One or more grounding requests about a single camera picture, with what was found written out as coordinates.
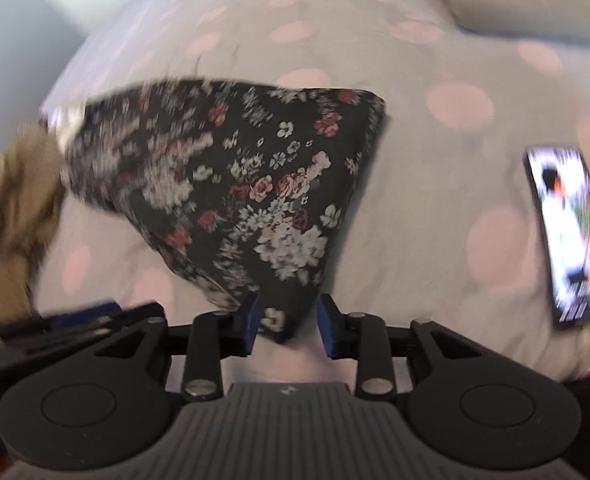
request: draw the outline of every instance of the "brown fabric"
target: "brown fabric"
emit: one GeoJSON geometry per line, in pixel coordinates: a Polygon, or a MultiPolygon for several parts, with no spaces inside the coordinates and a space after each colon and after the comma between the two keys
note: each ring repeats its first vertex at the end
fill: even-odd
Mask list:
{"type": "Polygon", "coordinates": [[[0,155],[0,323],[30,316],[30,278],[59,223],[64,159],[40,123],[0,155]]]}

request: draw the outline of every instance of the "person on phone screen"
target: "person on phone screen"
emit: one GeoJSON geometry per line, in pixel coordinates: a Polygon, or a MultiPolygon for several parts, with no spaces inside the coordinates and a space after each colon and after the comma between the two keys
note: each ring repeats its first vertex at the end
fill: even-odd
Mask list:
{"type": "Polygon", "coordinates": [[[549,243],[553,279],[558,291],[558,300],[563,300],[563,304],[569,306],[574,303],[573,300],[588,279],[584,269],[586,244],[578,218],[566,198],[566,188],[558,170],[545,168],[542,171],[542,180],[546,186],[546,195],[542,200],[542,215],[549,243]]]}

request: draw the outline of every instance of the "black floral cloth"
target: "black floral cloth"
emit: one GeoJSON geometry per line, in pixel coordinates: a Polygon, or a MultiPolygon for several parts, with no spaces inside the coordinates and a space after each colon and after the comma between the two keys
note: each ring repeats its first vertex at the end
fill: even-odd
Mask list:
{"type": "Polygon", "coordinates": [[[283,341],[315,301],[383,115],[361,90],[157,82],[88,105],[64,176],[213,303],[259,290],[283,341]]]}

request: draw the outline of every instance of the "smartphone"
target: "smartphone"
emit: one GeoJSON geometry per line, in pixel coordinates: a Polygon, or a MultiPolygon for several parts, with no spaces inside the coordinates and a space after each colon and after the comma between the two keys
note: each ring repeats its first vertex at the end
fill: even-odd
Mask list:
{"type": "Polygon", "coordinates": [[[590,323],[590,176],[572,146],[540,146],[524,157],[548,253],[553,322],[590,323]]]}

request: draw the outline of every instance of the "bedsheet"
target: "bedsheet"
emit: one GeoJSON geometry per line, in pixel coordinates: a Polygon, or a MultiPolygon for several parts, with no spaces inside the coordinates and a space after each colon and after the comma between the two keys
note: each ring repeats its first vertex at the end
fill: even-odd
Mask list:
{"type": "MultiPolygon", "coordinates": [[[[138,0],[86,41],[44,111],[172,76],[381,96],[387,126],[325,290],[344,312],[430,317],[554,378],[590,367],[590,327],[552,329],[522,166],[529,145],[572,143],[590,168],[589,48],[467,34],[442,0],[138,0]]],[[[35,298],[42,312],[155,299],[175,323],[213,309],[125,219],[72,198],[35,298]]],[[[326,360],[312,319],[288,345],[259,338],[225,363],[227,381],[353,370],[326,360]]]]}

